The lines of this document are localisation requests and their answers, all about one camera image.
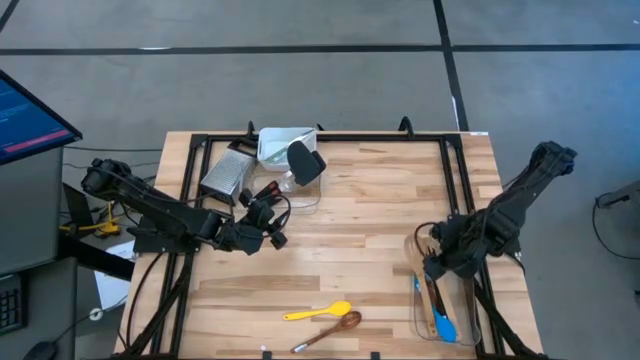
white paper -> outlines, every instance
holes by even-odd
[[[133,240],[124,244],[112,246],[107,249],[107,252],[124,259],[132,260],[134,257]],[[103,309],[116,305],[129,293],[128,281],[117,279],[98,271],[94,271],[94,273],[96,276],[96,283],[98,284],[98,294],[100,294],[100,304]]]

blue handle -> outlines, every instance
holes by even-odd
[[[433,316],[436,318],[436,329],[438,330],[438,334],[442,340],[446,342],[456,342],[456,328],[453,326],[451,320],[449,320],[446,316],[442,316],[437,310],[435,306],[431,307],[433,309]]]

keyboard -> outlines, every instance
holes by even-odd
[[[0,335],[27,326],[27,299],[20,274],[0,277]]]

wooden spoon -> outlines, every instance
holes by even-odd
[[[321,340],[333,333],[336,333],[338,331],[342,331],[342,330],[349,330],[349,329],[353,329],[354,327],[358,326],[358,324],[360,324],[360,321],[362,320],[362,314],[360,314],[358,311],[351,311],[349,313],[347,313],[346,315],[344,315],[340,321],[338,321],[337,324],[335,324],[334,327],[332,327],[329,330],[326,330],[325,332],[323,332],[322,334],[307,340],[305,342],[303,342],[302,344],[294,347],[293,349],[291,349],[291,353],[295,354],[298,353],[306,348],[308,348],[311,344],[316,343],[318,340]]]

clear plastic container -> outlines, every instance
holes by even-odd
[[[258,139],[258,161],[267,171],[285,172],[289,171],[286,151],[283,156],[277,156],[275,160],[270,160],[278,151],[285,149],[295,138],[307,134],[302,143],[309,151],[316,150],[316,131],[314,128],[264,128],[260,130]]]

